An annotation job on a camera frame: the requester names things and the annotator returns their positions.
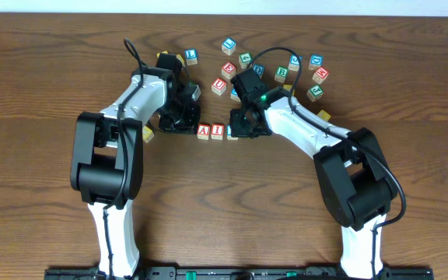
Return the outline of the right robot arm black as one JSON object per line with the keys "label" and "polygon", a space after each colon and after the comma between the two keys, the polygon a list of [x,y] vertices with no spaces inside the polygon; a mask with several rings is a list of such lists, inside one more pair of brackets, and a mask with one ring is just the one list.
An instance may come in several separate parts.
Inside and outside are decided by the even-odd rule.
{"label": "right robot arm black", "polygon": [[251,68],[231,83],[242,107],[230,112],[235,138],[281,135],[313,159],[324,204],[341,226],[341,269],[349,278],[378,279],[383,272],[380,234],[390,204],[403,190],[376,136],[349,131],[303,107],[287,89],[269,89]]}

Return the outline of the blue question mark block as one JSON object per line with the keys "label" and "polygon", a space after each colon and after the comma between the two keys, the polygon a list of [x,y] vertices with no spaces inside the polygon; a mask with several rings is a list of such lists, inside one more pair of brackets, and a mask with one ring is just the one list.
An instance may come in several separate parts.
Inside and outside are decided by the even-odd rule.
{"label": "blue question mark block", "polygon": [[227,131],[227,135],[226,135],[227,140],[237,140],[238,139],[237,137],[232,136],[232,128],[229,124],[227,125],[226,131]]}

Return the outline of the red I block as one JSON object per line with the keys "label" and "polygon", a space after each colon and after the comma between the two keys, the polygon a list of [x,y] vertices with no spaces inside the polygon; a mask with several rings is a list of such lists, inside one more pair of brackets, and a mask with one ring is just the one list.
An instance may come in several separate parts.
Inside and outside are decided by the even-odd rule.
{"label": "red I block", "polygon": [[223,140],[225,126],[223,124],[213,124],[211,130],[211,138],[215,140]]}

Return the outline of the red A block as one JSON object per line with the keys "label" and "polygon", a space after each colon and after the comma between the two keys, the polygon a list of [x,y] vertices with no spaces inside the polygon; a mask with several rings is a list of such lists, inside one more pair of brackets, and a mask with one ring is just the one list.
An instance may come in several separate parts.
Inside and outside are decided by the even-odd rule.
{"label": "red A block", "polygon": [[199,139],[203,140],[209,140],[210,139],[210,130],[211,126],[208,124],[199,124],[198,130],[197,130],[197,137]]}

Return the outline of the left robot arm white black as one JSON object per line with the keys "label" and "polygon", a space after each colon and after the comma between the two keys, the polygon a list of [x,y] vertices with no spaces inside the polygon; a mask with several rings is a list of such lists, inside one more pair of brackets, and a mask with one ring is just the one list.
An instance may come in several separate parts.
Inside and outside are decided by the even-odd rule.
{"label": "left robot arm white black", "polygon": [[110,106],[77,118],[70,182],[95,220],[104,278],[130,279],[138,267],[132,206],[143,178],[142,129],[153,115],[164,132],[198,129],[201,91],[181,81],[183,70],[176,55],[162,53],[155,65],[132,72],[129,87]]}

